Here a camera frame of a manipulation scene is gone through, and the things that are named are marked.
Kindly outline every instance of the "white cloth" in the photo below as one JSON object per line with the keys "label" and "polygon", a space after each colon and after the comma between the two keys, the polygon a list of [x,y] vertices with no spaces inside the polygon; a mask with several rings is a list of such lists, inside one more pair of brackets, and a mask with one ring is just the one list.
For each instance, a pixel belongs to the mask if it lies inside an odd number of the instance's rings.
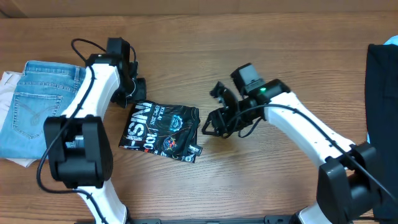
{"label": "white cloth", "polygon": [[[4,72],[0,80],[0,132],[4,121],[6,120],[9,111],[12,96],[18,81],[21,79],[22,73],[19,72]],[[8,159],[21,166],[29,167],[34,159]]]}

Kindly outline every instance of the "jeans pocket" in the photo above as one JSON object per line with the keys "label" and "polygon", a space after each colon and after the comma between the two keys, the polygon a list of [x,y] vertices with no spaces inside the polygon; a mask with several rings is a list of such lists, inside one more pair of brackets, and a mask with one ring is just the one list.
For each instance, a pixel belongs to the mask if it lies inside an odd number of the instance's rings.
{"label": "jeans pocket", "polygon": [[15,92],[13,130],[28,139],[39,137],[43,133],[45,119],[57,114],[61,101],[60,95]]}

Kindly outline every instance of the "folded black fabric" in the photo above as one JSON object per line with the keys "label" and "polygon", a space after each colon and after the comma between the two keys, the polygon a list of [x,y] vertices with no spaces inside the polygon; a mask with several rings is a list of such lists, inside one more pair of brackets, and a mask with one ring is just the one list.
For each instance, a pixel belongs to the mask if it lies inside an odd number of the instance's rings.
{"label": "folded black fabric", "polygon": [[149,152],[185,162],[195,162],[199,109],[145,101],[134,105],[119,147]]}
{"label": "folded black fabric", "polygon": [[[366,124],[370,143],[381,154],[381,183],[398,197],[398,46],[369,45],[365,78]],[[398,206],[390,198],[375,217],[397,218]]]}

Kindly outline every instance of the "light blue fabric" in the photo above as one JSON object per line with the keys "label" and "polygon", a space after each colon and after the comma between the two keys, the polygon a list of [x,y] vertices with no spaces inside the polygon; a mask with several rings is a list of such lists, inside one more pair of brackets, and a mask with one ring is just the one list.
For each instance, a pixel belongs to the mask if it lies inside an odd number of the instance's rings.
{"label": "light blue fabric", "polygon": [[75,65],[27,62],[0,133],[0,157],[40,159],[46,149],[45,119],[68,108],[85,73]]}
{"label": "light blue fabric", "polygon": [[[398,35],[391,37],[389,40],[387,40],[386,43],[384,43],[384,45],[389,45],[389,44],[398,45]],[[366,140],[368,143],[371,143],[371,140],[369,138],[369,133],[366,135]]]}

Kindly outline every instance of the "wooden tabletop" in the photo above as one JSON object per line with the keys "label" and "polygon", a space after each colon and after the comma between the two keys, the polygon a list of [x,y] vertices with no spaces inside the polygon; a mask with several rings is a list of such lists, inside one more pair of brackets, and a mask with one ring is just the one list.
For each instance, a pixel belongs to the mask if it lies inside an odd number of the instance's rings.
{"label": "wooden tabletop", "polygon": [[[106,46],[123,37],[137,51],[147,99],[196,106],[201,127],[220,105],[217,81],[252,62],[279,78],[316,116],[356,143],[366,136],[364,78],[368,44],[397,33],[398,12],[0,19],[0,71],[21,72],[28,60],[83,65],[70,41]],[[85,56],[97,53],[78,44]],[[133,218],[233,218],[293,214],[315,201],[317,168],[282,132],[261,122],[240,139],[204,136],[195,164],[128,151],[118,142],[129,109],[110,104],[104,125],[114,154],[112,182]],[[0,223],[73,223],[91,219],[77,195],[52,195],[35,180],[37,163],[0,161]],[[45,185],[55,183],[49,168]]]}

